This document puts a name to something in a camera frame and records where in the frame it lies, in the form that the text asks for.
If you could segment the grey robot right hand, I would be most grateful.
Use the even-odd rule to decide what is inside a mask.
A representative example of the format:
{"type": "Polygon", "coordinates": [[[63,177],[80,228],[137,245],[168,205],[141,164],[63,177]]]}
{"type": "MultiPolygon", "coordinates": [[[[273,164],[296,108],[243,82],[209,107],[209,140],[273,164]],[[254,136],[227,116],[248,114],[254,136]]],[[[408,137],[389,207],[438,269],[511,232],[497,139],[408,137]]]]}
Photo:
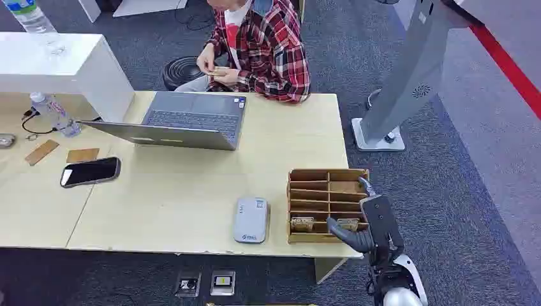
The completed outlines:
{"type": "Polygon", "coordinates": [[[343,228],[331,217],[327,218],[327,228],[330,233],[353,250],[369,254],[371,266],[384,270],[393,265],[394,260],[402,255],[404,240],[399,232],[389,199],[376,194],[368,180],[359,177],[358,181],[368,194],[367,198],[359,201],[368,228],[353,232],[343,228]]]}

